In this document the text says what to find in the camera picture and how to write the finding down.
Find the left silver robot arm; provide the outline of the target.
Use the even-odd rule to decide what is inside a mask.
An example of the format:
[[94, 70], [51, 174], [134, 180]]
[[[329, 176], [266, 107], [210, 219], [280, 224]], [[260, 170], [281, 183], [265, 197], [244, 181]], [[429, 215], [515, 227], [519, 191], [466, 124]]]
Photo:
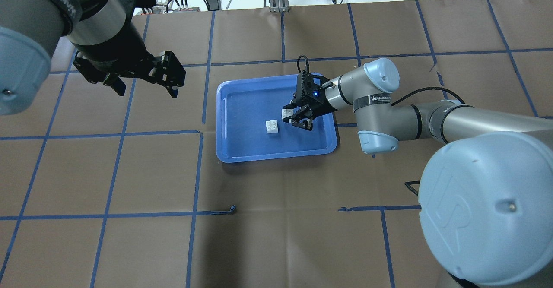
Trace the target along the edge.
[[171, 51], [151, 54], [132, 24], [136, 7], [154, 5], [156, 0], [1, 0], [1, 114], [33, 103], [61, 37], [75, 46], [73, 65], [89, 83], [123, 96], [123, 78], [139, 78], [176, 98], [185, 69]]

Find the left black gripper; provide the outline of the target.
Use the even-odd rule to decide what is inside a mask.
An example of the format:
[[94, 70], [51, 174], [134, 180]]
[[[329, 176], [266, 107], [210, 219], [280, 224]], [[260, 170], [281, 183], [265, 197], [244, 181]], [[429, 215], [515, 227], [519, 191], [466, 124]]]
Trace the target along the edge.
[[177, 98], [178, 90], [185, 85], [186, 71], [174, 52], [164, 51], [154, 57], [130, 18], [105, 42], [75, 46], [83, 57], [75, 57], [73, 65], [85, 80], [109, 87], [119, 96], [126, 93], [126, 84], [119, 74], [160, 85], [172, 98]]

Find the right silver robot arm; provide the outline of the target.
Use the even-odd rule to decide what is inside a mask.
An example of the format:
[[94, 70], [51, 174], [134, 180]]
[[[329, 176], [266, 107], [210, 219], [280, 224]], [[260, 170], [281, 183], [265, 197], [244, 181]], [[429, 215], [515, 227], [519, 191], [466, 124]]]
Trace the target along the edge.
[[394, 152], [399, 142], [433, 138], [417, 191], [421, 230], [451, 282], [474, 288], [552, 286], [552, 121], [452, 100], [399, 106], [400, 75], [387, 58], [328, 79], [306, 60], [285, 123], [347, 107], [362, 152]]

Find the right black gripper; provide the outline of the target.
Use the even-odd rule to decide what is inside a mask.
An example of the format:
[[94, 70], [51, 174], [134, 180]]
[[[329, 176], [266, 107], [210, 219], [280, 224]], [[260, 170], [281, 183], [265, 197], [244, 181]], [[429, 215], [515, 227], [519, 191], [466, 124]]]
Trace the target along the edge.
[[286, 121], [283, 122], [291, 124], [293, 127], [311, 131], [313, 128], [313, 117], [333, 113], [333, 107], [326, 98], [326, 89], [328, 89], [328, 87], [330, 87], [330, 80], [326, 78], [325, 82], [322, 83], [320, 97], [312, 98], [304, 96], [292, 98], [283, 109], [300, 109], [294, 111], [293, 116], [285, 118], [284, 120]]

